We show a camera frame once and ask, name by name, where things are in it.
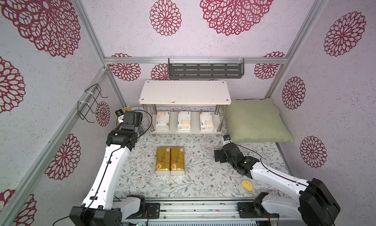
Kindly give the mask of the white tissue pack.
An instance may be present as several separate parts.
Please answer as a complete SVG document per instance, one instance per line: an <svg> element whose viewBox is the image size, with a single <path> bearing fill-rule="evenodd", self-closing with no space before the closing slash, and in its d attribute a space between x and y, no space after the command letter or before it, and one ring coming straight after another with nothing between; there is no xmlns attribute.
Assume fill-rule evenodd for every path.
<svg viewBox="0 0 376 226"><path fill-rule="evenodd" d="M156 115L156 130L158 131L168 131L169 130L169 111L158 111Z"/></svg>
<svg viewBox="0 0 376 226"><path fill-rule="evenodd" d="M177 129L182 130L182 131L191 130L191 112L190 111L178 112Z"/></svg>
<svg viewBox="0 0 376 226"><path fill-rule="evenodd" d="M199 118L200 118L200 130L201 131L213 131L214 130L212 112L201 112L199 114Z"/></svg>

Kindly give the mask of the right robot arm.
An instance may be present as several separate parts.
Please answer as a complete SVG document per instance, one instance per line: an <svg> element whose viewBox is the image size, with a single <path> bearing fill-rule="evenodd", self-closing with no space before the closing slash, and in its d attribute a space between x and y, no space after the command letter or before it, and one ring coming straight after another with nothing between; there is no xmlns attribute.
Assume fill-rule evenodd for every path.
<svg viewBox="0 0 376 226"><path fill-rule="evenodd" d="M341 209L322 181L308 181L272 170L261 158L245 156L240 151L240 145L230 139L224 141L221 149L214 151L214 159L216 162L229 163L242 176L264 182L287 194L287 197L274 197L261 192L251 203L239 203L241 218L255 216L272 219L288 216L302 220L308 226L335 224Z"/></svg>

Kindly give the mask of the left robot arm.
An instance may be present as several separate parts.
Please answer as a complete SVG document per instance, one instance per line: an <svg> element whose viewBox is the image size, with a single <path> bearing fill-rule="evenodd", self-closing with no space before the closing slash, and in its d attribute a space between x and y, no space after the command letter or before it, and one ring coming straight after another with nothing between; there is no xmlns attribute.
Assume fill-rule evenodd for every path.
<svg viewBox="0 0 376 226"><path fill-rule="evenodd" d="M144 196L131 195L114 201L116 182L124 162L141 137L139 130L145 110L116 111L122 122L106 140L104 159L97 177L81 206L72 207L69 218L76 226L121 226L128 217L146 215Z"/></svg>

